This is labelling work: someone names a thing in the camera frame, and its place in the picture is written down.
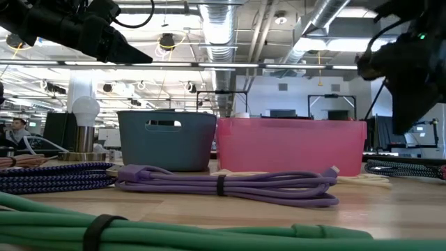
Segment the green cable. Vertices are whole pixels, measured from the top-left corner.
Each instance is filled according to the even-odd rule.
[[[38,250],[82,251],[96,218],[0,192],[0,243]],[[293,225],[200,229],[154,222],[115,220],[101,234],[100,251],[174,250],[444,250],[446,241],[374,240],[364,231]]]

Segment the blue braided cable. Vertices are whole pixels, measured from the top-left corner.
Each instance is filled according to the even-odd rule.
[[[23,195],[104,188],[116,181],[105,172],[113,165],[112,163],[92,162],[0,171],[0,191]]]

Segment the black velcro strap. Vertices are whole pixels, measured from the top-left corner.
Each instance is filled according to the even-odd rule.
[[[219,175],[217,178],[217,195],[218,196],[225,196],[224,195],[224,178],[226,178],[226,175]]]
[[[84,233],[83,251],[99,251],[100,235],[114,220],[127,220],[121,216],[99,215]]]
[[[8,157],[8,158],[10,158],[13,161],[13,163],[9,167],[15,167],[15,164],[17,164],[17,159],[14,157]]]

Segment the usb connector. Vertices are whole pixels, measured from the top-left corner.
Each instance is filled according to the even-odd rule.
[[[108,176],[117,177],[118,171],[123,167],[124,166],[122,166],[122,165],[114,165],[113,167],[110,167],[109,169],[105,170],[105,173]]]

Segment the wooden table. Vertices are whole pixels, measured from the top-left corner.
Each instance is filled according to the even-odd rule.
[[[216,162],[211,160],[210,169]],[[375,238],[444,238],[446,185],[392,178],[391,190],[336,185],[332,208],[293,208],[232,197],[123,192],[115,188],[24,195],[28,199],[82,213],[122,215],[130,220],[205,228],[289,227],[294,223],[333,225],[368,231]]]

